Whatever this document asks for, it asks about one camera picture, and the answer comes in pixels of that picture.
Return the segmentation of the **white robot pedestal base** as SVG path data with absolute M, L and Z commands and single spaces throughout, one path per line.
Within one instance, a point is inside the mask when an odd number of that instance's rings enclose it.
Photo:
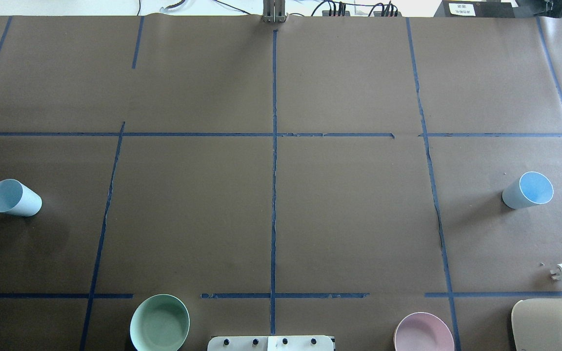
M 217 336 L 208 351 L 335 351 L 335 338 L 327 335 Z

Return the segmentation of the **cream toaster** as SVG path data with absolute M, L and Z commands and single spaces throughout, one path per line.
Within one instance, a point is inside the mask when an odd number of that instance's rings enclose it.
M 518 301 L 511 326 L 517 351 L 562 351 L 562 298 Z

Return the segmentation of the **light blue cup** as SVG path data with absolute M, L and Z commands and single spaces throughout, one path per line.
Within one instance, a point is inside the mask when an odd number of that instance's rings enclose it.
M 13 178 L 0 181 L 0 213 L 31 217 L 40 211 L 42 198 Z
M 502 202 L 514 210 L 543 205 L 555 194 L 553 184 L 545 175 L 537 172 L 522 174 L 502 192 Z

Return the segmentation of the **black box with label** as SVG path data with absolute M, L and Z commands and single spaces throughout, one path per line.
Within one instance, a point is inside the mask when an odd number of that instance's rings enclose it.
M 510 2 L 497 0 L 442 0 L 435 18 L 515 18 Z

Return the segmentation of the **green bowl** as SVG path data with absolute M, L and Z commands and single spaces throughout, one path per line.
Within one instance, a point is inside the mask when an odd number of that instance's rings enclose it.
M 178 351 L 190 330 L 185 303 L 173 295 L 147 298 L 134 311 L 129 333 L 137 351 Z

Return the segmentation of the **pink bowl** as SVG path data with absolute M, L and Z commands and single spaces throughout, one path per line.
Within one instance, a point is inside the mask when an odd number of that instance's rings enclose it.
M 454 351 L 453 335 L 446 323 L 428 312 L 403 318 L 393 334 L 396 351 Z

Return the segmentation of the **aluminium frame post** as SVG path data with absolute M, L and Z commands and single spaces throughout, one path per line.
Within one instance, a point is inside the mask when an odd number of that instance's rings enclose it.
M 265 23 L 284 23 L 287 20 L 285 0 L 263 0 L 262 21 Z

